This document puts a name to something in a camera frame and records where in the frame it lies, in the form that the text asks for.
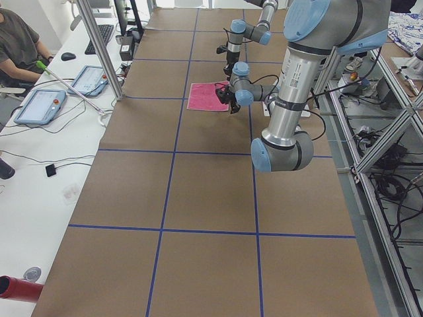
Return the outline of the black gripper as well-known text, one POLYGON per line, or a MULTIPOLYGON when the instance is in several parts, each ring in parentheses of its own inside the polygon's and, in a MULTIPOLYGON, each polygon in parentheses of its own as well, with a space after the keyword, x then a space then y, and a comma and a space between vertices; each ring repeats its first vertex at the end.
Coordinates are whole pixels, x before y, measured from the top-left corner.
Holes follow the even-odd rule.
POLYGON ((226 53, 226 61, 227 65, 223 68, 223 72, 225 73, 225 76, 227 79, 231 78, 232 75, 232 69, 234 65, 239 61, 240 52, 230 52, 228 51, 226 53))
POLYGON ((235 102, 235 94, 231 92, 229 86, 224 86, 219 89, 219 101, 222 104, 230 105, 230 114, 239 112, 239 105, 235 102))

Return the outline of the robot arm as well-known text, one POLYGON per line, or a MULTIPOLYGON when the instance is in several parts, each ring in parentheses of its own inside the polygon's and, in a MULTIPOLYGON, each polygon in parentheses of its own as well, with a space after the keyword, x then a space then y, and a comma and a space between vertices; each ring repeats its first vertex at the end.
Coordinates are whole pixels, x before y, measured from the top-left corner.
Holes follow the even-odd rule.
POLYGON ((255 1, 262 7, 257 25, 237 19, 231 23, 224 69, 228 85, 216 89, 219 101, 237 112, 241 106, 263 101, 270 109, 270 123, 251 143, 251 159, 261 172, 300 170, 314 154, 309 134, 299 126, 307 98, 321 61, 336 50, 342 55, 381 47, 388 33, 390 1, 294 1, 284 21, 288 41, 278 83, 256 85, 250 68, 239 61, 243 40, 266 45, 277 1, 255 1))
POLYGON ((256 25, 247 23, 243 19, 232 20, 230 29, 225 29, 227 41, 224 46, 219 46, 216 53, 226 53, 226 66, 223 68, 227 80, 230 79, 235 64, 239 61, 241 46, 244 40, 267 45, 272 33, 270 26, 279 3, 275 0, 247 1, 262 9, 260 18, 256 25))

